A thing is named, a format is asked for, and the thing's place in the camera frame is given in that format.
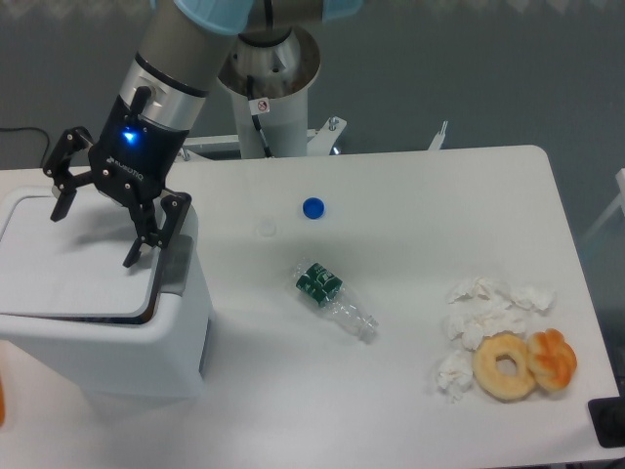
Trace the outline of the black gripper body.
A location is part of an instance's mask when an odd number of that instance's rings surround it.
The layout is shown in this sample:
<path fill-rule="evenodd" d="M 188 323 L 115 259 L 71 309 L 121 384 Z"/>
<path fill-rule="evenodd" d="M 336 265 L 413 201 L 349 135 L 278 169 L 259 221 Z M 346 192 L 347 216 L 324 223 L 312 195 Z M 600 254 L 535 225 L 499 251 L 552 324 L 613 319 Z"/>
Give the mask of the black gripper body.
<path fill-rule="evenodd" d="M 127 104 L 117 98 L 98 141 L 89 150 L 94 185 L 133 215 L 144 214 L 166 190 L 167 175 L 188 132 L 144 116 L 150 92 Z"/>

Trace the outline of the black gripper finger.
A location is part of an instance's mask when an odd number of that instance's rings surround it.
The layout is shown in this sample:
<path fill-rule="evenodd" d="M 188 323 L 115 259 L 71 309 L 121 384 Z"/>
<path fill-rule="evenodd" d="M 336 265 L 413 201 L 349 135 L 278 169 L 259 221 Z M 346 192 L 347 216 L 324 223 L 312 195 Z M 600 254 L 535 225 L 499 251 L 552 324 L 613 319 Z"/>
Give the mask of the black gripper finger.
<path fill-rule="evenodd" d="M 73 156 L 82 150 L 90 149 L 93 144 L 93 138 L 85 127 L 66 129 L 50 155 L 44 159 L 42 169 L 44 174 L 53 180 L 53 195 L 57 199 L 50 216 L 53 222 L 58 222 L 67 215 L 78 188 L 94 183 L 91 170 L 78 175 L 70 172 Z"/>
<path fill-rule="evenodd" d="M 164 190 L 157 199 L 163 212 L 161 225 L 156 220 L 154 200 L 139 201 L 132 195 L 127 204 L 137 237 L 123 261 L 125 268 L 130 268 L 139 261 L 144 245 L 167 249 L 172 238 L 182 228 L 191 206 L 191 195 Z"/>

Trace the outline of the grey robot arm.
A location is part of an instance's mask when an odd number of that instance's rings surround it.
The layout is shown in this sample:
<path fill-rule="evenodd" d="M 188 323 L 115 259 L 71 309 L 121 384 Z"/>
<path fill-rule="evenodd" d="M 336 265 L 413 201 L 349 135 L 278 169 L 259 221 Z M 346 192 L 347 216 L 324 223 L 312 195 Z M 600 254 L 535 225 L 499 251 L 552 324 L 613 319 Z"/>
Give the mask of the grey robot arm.
<path fill-rule="evenodd" d="M 80 187 L 92 184 L 128 209 L 137 237 L 123 265 L 143 247 L 167 249 L 191 197 L 166 177 L 212 91 L 237 37 L 305 21 L 354 15 L 359 1 L 156 1 L 146 34 L 103 131 L 65 130 L 42 165 L 54 181 L 51 219 L 63 219 Z"/>

